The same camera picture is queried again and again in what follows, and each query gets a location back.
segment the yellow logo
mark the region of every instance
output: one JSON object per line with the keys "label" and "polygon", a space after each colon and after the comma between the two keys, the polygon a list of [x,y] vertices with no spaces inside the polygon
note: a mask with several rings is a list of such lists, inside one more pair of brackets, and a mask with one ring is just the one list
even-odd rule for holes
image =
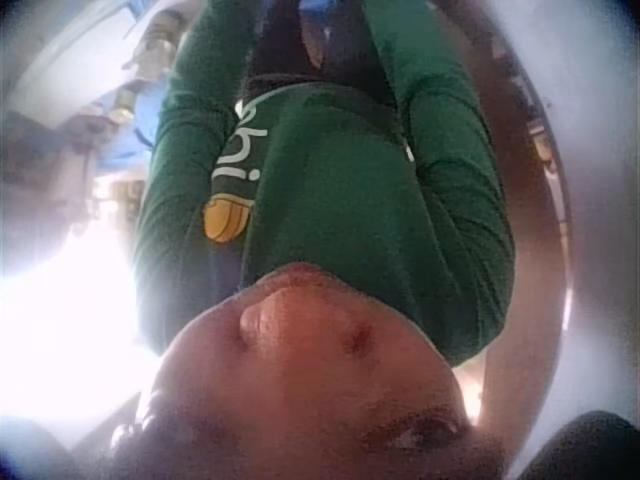
{"label": "yellow logo", "polygon": [[217,243],[237,238],[247,227],[252,200],[228,193],[214,195],[204,210],[204,229],[207,237]]}

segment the nose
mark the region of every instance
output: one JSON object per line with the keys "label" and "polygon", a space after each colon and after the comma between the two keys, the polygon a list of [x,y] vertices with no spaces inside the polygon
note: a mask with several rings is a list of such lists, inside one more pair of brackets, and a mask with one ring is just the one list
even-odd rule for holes
{"label": "nose", "polygon": [[251,348],[280,361],[363,357],[373,341],[366,302],[342,286],[281,288],[246,309],[240,328]]}

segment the green sleeve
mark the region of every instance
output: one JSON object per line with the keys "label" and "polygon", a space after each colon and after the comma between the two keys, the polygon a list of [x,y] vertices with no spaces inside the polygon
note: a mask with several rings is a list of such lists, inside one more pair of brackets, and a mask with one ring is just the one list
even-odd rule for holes
{"label": "green sleeve", "polygon": [[504,325],[514,246],[471,79],[424,0],[363,2],[436,236],[472,310],[460,342],[486,346]]}
{"label": "green sleeve", "polygon": [[[234,104],[254,40],[257,4],[209,0],[170,77],[134,247],[140,329],[156,351],[207,307],[181,298],[183,252],[206,248],[202,235],[189,230],[201,217],[213,167],[238,121]],[[204,281],[191,280],[192,289]]]}

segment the green sweater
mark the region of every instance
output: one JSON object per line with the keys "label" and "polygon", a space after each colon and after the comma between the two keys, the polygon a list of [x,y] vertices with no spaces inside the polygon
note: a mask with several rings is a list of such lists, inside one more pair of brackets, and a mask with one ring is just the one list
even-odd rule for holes
{"label": "green sweater", "polygon": [[451,365],[477,354],[504,325],[513,240],[472,83],[433,14],[363,0],[399,117],[309,83],[239,122],[257,3],[210,0],[176,62],[134,253],[145,336],[162,352],[205,309],[303,261],[403,313]]}

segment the nostril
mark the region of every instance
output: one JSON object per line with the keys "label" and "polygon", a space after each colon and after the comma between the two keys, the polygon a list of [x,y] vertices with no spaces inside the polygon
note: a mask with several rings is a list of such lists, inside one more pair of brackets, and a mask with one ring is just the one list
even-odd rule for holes
{"label": "nostril", "polygon": [[347,351],[353,355],[364,357],[371,350],[373,335],[370,327],[359,327],[347,342]]}

